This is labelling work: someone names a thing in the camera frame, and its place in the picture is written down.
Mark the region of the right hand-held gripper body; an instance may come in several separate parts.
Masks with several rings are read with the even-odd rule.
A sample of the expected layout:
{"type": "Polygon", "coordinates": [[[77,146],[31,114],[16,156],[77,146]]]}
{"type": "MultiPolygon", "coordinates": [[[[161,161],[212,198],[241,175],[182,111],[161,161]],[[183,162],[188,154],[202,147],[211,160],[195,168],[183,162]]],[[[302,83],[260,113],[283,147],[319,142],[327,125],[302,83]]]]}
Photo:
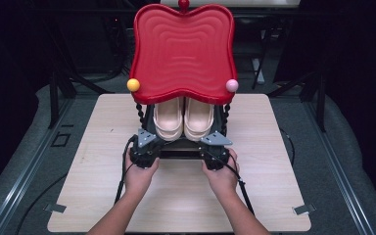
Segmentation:
{"type": "Polygon", "coordinates": [[[202,137],[199,141],[200,157],[205,161],[207,169],[220,170],[229,159],[229,151],[226,146],[233,142],[218,131],[202,137]]]}

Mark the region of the black metal stand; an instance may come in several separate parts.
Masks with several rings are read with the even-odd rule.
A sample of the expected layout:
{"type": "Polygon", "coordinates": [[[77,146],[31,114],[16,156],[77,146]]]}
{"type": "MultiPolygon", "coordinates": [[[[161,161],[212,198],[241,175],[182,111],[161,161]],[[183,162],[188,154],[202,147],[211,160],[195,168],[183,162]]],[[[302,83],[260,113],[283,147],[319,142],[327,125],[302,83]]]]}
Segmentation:
{"type": "Polygon", "coordinates": [[[60,118],[59,92],[61,92],[67,99],[73,99],[76,96],[77,92],[72,85],[74,81],[77,81],[98,94],[112,94],[112,91],[108,91],[94,84],[76,72],[63,69],[62,67],[55,67],[49,78],[51,110],[50,128],[53,128],[60,118]]]}
{"type": "Polygon", "coordinates": [[[311,102],[314,96],[316,96],[315,121],[320,130],[325,132],[326,78],[322,71],[311,71],[296,80],[287,82],[280,88],[268,93],[267,96],[270,98],[280,96],[299,84],[304,86],[299,95],[302,102],[311,102]]]}

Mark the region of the person's right hand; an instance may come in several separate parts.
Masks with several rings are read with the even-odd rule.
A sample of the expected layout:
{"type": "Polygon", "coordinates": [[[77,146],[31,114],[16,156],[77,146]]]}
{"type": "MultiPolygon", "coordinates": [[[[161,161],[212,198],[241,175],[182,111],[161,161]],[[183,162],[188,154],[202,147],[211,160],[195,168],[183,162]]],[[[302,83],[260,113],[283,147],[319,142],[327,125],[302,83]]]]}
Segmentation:
{"type": "Polygon", "coordinates": [[[237,154],[231,148],[229,148],[229,155],[228,166],[219,170],[209,170],[206,163],[202,162],[202,171],[208,178],[210,187],[219,200],[237,195],[236,186],[238,177],[232,169],[238,172],[240,167],[237,163],[237,154]]]}

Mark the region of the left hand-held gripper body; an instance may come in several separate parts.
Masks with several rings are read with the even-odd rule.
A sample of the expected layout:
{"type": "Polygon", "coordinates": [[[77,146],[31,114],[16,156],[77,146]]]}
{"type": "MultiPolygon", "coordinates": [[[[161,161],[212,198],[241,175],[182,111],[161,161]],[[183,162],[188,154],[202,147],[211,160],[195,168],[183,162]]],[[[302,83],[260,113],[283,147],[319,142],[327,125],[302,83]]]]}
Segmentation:
{"type": "Polygon", "coordinates": [[[130,159],[139,167],[151,167],[156,158],[160,156],[160,151],[164,145],[165,141],[157,134],[139,128],[130,150],[130,159]]]}

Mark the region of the grey table clamp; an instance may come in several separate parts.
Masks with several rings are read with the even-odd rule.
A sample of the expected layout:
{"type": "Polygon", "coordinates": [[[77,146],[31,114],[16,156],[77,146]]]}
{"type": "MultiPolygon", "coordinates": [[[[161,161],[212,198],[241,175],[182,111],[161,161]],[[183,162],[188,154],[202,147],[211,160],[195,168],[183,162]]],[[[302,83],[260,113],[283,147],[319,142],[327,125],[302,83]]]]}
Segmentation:
{"type": "Polygon", "coordinates": [[[59,213],[63,213],[66,210],[66,208],[67,208],[66,206],[59,205],[59,204],[47,204],[44,207],[44,210],[46,212],[59,212],[59,213]]]}
{"type": "Polygon", "coordinates": [[[314,204],[306,204],[306,205],[293,208],[293,212],[296,215],[310,214],[311,212],[315,212],[315,211],[316,211],[316,207],[314,204]]]}

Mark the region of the person's left hand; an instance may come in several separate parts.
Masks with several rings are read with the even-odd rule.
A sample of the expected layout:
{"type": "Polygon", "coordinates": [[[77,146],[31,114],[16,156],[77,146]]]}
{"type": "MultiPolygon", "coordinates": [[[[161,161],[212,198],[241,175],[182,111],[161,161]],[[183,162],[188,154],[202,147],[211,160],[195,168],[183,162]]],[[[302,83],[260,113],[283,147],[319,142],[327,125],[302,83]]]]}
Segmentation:
{"type": "Polygon", "coordinates": [[[151,167],[142,168],[134,165],[130,159],[130,150],[127,150],[125,157],[126,174],[124,178],[124,195],[130,198],[141,200],[149,189],[152,178],[159,168],[160,159],[156,158],[151,167]]]}

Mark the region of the cream clog shoe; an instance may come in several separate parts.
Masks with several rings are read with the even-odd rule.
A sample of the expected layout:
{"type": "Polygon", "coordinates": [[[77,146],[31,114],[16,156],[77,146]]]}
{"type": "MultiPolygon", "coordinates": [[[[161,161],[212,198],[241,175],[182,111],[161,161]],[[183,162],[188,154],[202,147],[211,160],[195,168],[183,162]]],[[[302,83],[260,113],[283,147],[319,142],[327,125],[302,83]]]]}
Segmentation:
{"type": "Polygon", "coordinates": [[[164,141],[177,140],[182,134],[182,109],[179,98],[155,105],[154,124],[157,134],[164,141]]]}
{"type": "Polygon", "coordinates": [[[184,114],[184,134],[191,141],[207,136],[213,124],[213,105],[187,98],[184,114]]]}

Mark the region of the red and black shoe rack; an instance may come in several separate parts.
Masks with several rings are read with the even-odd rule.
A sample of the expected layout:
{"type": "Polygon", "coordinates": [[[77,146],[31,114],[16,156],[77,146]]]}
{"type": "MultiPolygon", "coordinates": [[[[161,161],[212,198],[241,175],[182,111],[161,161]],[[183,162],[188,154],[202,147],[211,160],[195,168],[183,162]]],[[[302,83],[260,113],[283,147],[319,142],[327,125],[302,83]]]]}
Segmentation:
{"type": "Polygon", "coordinates": [[[229,104],[238,89],[232,56],[234,20],[221,5],[191,10],[189,0],[178,4],[177,10],[150,4],[136,13],[135,54],[127,89],[139,107],[146,107],[139,113],[142,128],[154,134],[155,105],[179,98],[182,134],[164,146],[185,143],[200,155],[200,140],[191,141],[184,134],[186,99],[213,105],[210,133],[218,131],[226,137],[229,104]]]}

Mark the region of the grey metal floor rail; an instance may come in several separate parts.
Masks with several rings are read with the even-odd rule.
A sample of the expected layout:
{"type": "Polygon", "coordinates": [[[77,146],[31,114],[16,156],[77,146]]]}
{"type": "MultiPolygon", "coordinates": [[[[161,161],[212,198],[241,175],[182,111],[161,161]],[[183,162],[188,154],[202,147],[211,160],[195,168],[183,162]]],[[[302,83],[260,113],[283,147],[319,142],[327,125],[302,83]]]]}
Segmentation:
{"type": "Polygon", "coordinates": [[[56,136],[56,129],[73,104],[67,99],[61,105],[59,118],[52,128],[48,128],[40,116],[47,108],[41,104],[34,123],[24,137],[24,142],[12,156],[0,175],[0,234],[5,230],[24,193],[38,171],[50,141],[56,136]]]}
{"type": "Polygon", "coordinates": [[[358,234],[376,235],[358,199],[358,196],[356,195],[351,183],[349,182],[349,179],[341,165],[341,162],[338,159],[336,151],[334,150],[333,145],[330,142],[328,133],[326,131],[322,131],[316,121],[316,113],[313,105],[308,102],[303,102],[303,106],[306,114],[310,119],[310,123],[316,132],[316,135],[318,136],[323,148],[325,149],[326,160],[328,162],[329,168],[335,178],[337,186],[340,189],[342,198],[344,199],[345,204],[351,214],[358,234]]]}

